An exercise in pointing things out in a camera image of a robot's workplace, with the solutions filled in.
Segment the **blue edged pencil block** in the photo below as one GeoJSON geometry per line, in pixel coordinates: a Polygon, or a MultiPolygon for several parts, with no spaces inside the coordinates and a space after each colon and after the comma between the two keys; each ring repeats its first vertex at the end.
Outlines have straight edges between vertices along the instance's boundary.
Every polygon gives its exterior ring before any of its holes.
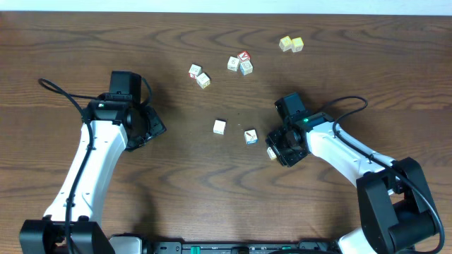
{"type": "Polygon", "coordinates": [[[258,136],[255,129],[245,131],[244,138],[247,145],[251,145],[258,142],[258,136]]]}

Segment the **yellow edged airplane block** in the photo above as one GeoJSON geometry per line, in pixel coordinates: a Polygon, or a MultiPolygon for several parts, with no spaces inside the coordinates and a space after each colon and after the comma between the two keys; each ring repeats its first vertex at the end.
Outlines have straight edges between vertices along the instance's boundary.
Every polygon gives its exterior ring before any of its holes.
{"type": "Polygon", "coordinates": [[[267,148],[267,153],[268,153],[268,156],[269,156],[269,158],[271,160],[274,160],[274,159],[277,158],[277,155],[274,153],[274,151],[273,151],[273,149],[271,147],[267,148]]]}

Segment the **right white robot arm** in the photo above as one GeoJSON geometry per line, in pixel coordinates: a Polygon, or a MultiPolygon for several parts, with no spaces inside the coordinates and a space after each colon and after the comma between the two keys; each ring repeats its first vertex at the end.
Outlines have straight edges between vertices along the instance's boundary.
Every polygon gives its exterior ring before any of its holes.
{"type": "Polygon", "coordinates": [[[396,160],[346,133],[323,109],[307,109],[292,93],[275,102],[282,126],[266,143],[284,167],[307,155],[328,162],[357,190],[361,226],[332,241],[305,241],[280,253],[416,253],[416,244],[439,236],[433,253],[444,247],[444,225],[420,164],[396,160]]]}

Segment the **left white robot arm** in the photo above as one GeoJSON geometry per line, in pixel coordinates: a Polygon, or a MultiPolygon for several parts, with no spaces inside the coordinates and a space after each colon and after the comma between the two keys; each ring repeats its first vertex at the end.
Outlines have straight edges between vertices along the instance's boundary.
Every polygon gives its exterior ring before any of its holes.
{"type": "Polygon", "coordinates": [[[114,168],[125,151],[134,151],[163,134],[165,125],[141,98],[147,81],[130,71],[112,71],[109,91],[77,108],[81,139],[66,179],[43,218],[27,219],[19,233],[24,253],[151,253],[141,236],[107,238],[102,211],[114,168]]]}

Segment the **plain white wooden block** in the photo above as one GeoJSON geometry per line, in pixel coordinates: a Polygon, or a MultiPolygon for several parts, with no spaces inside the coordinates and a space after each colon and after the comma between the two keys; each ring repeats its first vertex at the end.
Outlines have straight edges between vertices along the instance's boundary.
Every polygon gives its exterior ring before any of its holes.
{"type": "Polygon", "coordinates": [[[225,132],[226,122],[222,120],[215,120],[213,125],[213,132],[216,134],[223,135],[225,132]]]}

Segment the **white block red print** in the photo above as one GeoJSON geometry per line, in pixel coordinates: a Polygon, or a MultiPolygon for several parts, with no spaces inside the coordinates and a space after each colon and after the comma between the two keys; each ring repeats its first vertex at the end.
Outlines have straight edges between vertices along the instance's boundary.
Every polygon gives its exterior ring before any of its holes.
{"type": "Polygon", "coordinates": [[[202,67],[196,64],[192,64],[189,69],[190,78],[197,79],[197,77],[202,74],[202,67]]]}

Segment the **white block yellow edge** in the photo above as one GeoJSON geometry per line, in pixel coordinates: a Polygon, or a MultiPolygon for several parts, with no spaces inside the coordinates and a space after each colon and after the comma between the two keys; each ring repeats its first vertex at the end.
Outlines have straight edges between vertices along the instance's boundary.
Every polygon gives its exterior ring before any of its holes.
{"type": "Polygon", "coordinates": [[[211,80],[205,73],[202,73],[196,77],[196,82],[202,89],[204,89],[210,85],[211,80]]]}

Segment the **blue edged letter block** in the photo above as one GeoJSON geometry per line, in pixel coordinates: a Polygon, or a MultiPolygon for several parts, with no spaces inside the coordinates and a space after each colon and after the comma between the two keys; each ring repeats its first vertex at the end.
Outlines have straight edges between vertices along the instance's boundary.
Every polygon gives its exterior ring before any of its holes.
{"type": "Polygon", "coordinates": [[[248,74],[252,73],[253,69],[254,69],[250,60],[241,62],[239,65],[239,68],[240,68],[240,71],[242,72],[242,75],[248,75],[248,74]]]}

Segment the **white block centre cluster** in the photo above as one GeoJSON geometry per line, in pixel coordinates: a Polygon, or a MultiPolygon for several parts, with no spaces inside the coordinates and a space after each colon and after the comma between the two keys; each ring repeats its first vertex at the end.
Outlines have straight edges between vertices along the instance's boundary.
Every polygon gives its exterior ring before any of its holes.
{"type": "Polygon", "coordinates": [[[238,58],[231,56],[227,62],[227,69],[237,72],[239,68],[240,61],[238,58]]]}

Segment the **red letter A block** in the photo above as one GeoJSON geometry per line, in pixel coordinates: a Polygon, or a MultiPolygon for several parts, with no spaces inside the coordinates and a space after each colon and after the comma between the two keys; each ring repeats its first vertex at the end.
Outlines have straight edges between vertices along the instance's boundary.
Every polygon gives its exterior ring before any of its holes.
{"type": "Polygon", "coordinates": [[[249,61],[249,60],[251,59],[251,57],[250,57],[248,51],[242,51],[242,52],[238,53],[237,58],[238,58],[241,62],[249,61]]]}

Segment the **yellow block right of pair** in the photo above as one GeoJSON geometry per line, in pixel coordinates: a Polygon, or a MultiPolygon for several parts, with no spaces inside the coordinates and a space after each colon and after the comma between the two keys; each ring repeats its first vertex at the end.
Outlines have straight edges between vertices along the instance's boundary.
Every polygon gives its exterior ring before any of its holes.
{"type": "Polygon", "coordinates": [[[300,52],[303,50],[304,42],[301,37],[296,37],[292,39],[292,47],[291,50],[293,53],[300,52]]]}

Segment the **yellow block of pair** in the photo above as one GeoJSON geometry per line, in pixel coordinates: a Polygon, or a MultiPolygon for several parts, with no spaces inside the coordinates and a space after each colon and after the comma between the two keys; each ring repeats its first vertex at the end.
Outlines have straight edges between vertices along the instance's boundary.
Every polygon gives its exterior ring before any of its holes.
{"type": "Polygon", "coordinates": [[[293,53],[300,52],[303,50],[304,42],[301,37],[296,37],[292,39],[292,47],[291,50],[293,53]]]}
{"type": "Polygon", "coordinates": [[[285,36],[283,38],[280,39],[279,41],[279,48],[283,51],[286,52],[287,50],[292,48],[292,39],[289,36],[285,36]]]}

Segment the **yellow block left of pair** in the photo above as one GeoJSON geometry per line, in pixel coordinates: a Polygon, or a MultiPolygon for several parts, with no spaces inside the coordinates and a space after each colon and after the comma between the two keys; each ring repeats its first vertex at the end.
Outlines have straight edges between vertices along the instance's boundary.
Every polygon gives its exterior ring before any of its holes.
{"type": "Polygon", "coordinates": [[[279,48],[283,51],[286,52],[287,50],[292,48],[292,39],[289,36],[285,36],[283,38],[280,39],[279,41],[279,48]]]}

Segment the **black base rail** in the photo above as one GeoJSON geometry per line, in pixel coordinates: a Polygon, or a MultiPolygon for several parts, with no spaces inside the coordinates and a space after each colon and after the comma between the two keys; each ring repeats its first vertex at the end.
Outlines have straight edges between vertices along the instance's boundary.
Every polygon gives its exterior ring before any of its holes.
{"type": "Polygon", "coordinates": [[[182,243],[177,241],[146,243],[146,254],[268,254],[281,250],[296,253],[342,253],[335,242],[301,241],[299,243],[182,243]]]}

